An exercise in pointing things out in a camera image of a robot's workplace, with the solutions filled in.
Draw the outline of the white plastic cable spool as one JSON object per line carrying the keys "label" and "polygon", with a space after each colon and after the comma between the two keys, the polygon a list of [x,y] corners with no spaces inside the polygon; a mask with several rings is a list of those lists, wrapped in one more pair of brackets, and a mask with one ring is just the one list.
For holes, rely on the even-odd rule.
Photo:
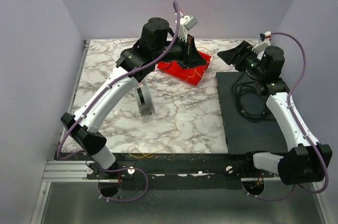
{"label": "white plastic cable spool", "polygon": [[135,100],[141,116],[155,115],[155,106],[146,79],[133,88]]}

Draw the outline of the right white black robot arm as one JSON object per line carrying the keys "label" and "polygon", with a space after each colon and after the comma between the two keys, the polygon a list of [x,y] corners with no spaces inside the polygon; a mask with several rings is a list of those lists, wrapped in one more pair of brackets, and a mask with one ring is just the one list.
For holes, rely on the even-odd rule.
{"label": "right white black robot arm", "polygon": [[283,49],[263,48],[242,41],[238,46],[218,52],[217,56],[239,72],[247,72],[256,81],[256,92],[273,114],[287,145],[287,153],[255,152],[253,166],[280,177],[286,185],[324,182],[328,186],[328,165],[332,149],[306,126],[292,97],[292,91],[280,74],[285,62]]}

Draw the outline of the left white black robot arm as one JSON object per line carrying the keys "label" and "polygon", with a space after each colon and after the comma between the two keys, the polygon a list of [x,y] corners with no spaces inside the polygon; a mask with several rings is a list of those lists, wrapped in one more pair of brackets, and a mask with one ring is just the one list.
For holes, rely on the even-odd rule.
{"label": "left white black robot arm", "polygon": [[189,34],[197,22],[195,16],[184,15],[173,30],[167,20],[150,18],[143,26],[140,39],[121,52],[99,90],[74,114],[62,115],[66,137],[72,137],[103,169],[112,167],[116,158],[99,128],[122,97],[153,72],[159,62],[175,62],[182,69],[207,64],[196,49],[194,37]]}

